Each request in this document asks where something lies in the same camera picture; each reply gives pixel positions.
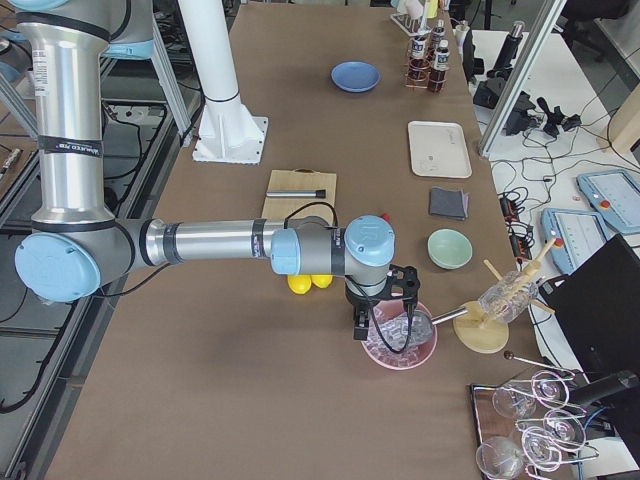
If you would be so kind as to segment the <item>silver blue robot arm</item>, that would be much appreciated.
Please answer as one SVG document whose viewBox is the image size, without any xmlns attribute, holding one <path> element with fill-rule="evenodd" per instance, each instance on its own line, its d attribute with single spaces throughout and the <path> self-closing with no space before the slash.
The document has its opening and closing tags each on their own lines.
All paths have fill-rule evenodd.
<svg viewBox="0 0 640 480">
<path fill-rule="evenodd" d="M 344 278 L 358 340 L 375 326 L 380 301 L 399 300 L 414 315 L 416 270 L 392 264 L 395 234 L 376 216 L 343 228 L 313 217 L 172 224 L 117 218 L 104 201 L 100 60 L 153 55 L 152 4 L 18 1 L 15 9 L 32 48 L 42 192 L 15 267 L 36 295 L 71 302 L 147 266 L 255 258 L 281 275 Z"/>
</svg>

